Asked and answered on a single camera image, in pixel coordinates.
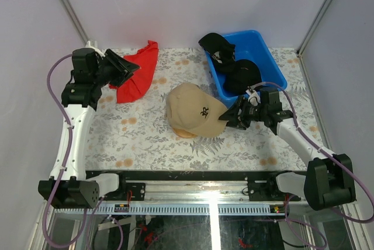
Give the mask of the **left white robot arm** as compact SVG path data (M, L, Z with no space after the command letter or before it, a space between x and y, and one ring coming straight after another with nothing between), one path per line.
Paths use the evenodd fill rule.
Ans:
M71 79L61 98L51 97L63 115L60 145L48 180L41 180L38 192L55 209L92 209L106 194L115 200L127 196L128 186L116 173L86 177L85 148L102 88L119 87L129 80L140 66L111 49L101 52L86 46L64 56L71 59Z

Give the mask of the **beige baseball cap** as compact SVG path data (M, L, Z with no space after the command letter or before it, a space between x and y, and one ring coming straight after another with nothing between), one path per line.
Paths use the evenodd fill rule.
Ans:
M226 106L193 83L182 83L170 91L166 111L169 125L174 130L199 137L217 137L227 124L219 119L227 111Z

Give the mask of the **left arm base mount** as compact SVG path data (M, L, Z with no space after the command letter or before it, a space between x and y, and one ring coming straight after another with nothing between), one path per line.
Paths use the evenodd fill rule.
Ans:
M111 201L144 201L146 184L126 179L124 174L118 174L119 187L105 195L106 200Z

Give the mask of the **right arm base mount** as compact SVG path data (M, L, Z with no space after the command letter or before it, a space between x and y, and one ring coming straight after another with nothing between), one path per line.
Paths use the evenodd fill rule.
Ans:
M244 173L247 181L248 197L251 202L284 202L291 193L281 192L276 177L287 172L306 176L305 171L248 171Z

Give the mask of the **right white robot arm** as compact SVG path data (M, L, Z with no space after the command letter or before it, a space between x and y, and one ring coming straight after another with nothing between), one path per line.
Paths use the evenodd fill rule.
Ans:
M264 87L249 98L239 96L220 117L227 126L246 130L251 122L261 122L285 141L306 164L304 175L292 171L273 173L266 192L273 200L286 194L304 198L316 211L352 203L356 199L351 159L317 144L305 133L291 110L283 109L276 88Z

